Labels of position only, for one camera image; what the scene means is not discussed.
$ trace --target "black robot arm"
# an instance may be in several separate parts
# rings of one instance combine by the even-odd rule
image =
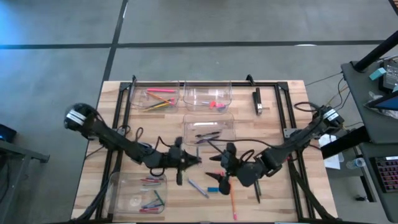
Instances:
[[[181,150],[182,137],[176,138],[174,145],[168,146],[168,152],[159,152],[150,144],[139,142],[143,129],[138,128],[134,141],[126,139],[116,130],[109,128],[101,115],[90,105],[77,103],[67,109],[64,125],[67,129],[78,131],[87,139],[97,137],[107,149],[123,150],[137,164],[144,163],[152,175],[162,175],[167,168],[177,169],[177,184],[182,185],[182,171],[197,163],[200,158]],[[162,169],[153,174],[153,169]]]
[[[214,148],[220,151],[220,155],[211,157],[212,161],[220,161],[221,166],[226,170],[225,175],[206,173],[210,177],[216,179],[220,184],[220,192],[222,194],[229,194],[229,177],[236,176],[240,183],[249,187],[254,184],[256,180],[262,178],[264,175],[271,177],[282,168],[282,164],[288,158],[289,154],[294,151],[302,152],[313,138],[320,137],[324,134],[333,134],[337,132],[343,123],[343,118],[331,107],[311,104],[315,107],[312,121],[304,129],[297,129],[292,132],[285,141],[279,146],[271,146],[268,143],[258,141],[255,139],[242,140],[221,140],[215,139],[211,141],[226,141],[226,150],[219,150],[214,144],[209,141]],[[240,159],[236,158],[236,148],[233,142],[237,141],[256,141],[261,142],[267,146],[259,154],[254,156],[254,162],[249,162],[248,159],[254,154],[254,150],[245,152]]]

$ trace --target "paper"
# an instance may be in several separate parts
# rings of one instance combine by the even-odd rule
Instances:
[[[320,139],[319,139],[319,145],[320,147],[329,144],[330,142],[335,141],[337,138],[336,136],[331,136],[329,134],[324,134]],[[323,160],[325,163],[325,167],[327,168],[332,168],[332,169],[340,169],[340,161],[338,158],[338,155],[334,155],[332,157],[329,157],[325,160]]]

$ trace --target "orange pencil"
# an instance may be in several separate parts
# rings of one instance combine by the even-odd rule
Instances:
[[[154,98],[157,98],[157,99],[160,99],[160,100],[163,100],[164,102],[166,102],[166,103],[170,103],[170,104],[174,104],[173,102],[170,102],[169,100],[165,100],[165,99],[163,99],[162,97],[160,97],[160,96],[157,96],[157,95],[155,95],[155,94],[153,94],[153,93],[149,93],[149,92],[147,92],[147,94],[149,94],[150,96],[152,96],[152,97],[154,97]]]

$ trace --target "plastic bin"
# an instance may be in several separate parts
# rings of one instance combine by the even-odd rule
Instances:
[[[131,94],[130,103],[140,112],[175,113],[180,99],[180,82],[171,81],[167,86],[137,86]]]
[[[185,82],[183,101],[190,111],[225,113],[232,102],[232,83],[220,82],[203,86],[200,82]]]
[[[149,174],[116,172],[109,178],[105,209],[109,213],[159,214],[165,209],[166,199],[165,175],[152,177]]]
[[[206,139],[235,140],[234,116],[231,113],[195,115],[187,114],[183,118],[184,143],[189,146],[208,146]],[[213,141],[215,145],[226,142]]]

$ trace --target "black clamp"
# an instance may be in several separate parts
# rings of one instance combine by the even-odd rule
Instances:
[[[253,77],[251,75],[247,75],[246,81],[249,81],[251,86],[256,86],[256,83],[254,82]],[[254,91],[252,95],[253,95],[254,109],[256,110],[256,114],[261,115],[262,104],[261,104],[260,88],[257,87],[256,91]]]

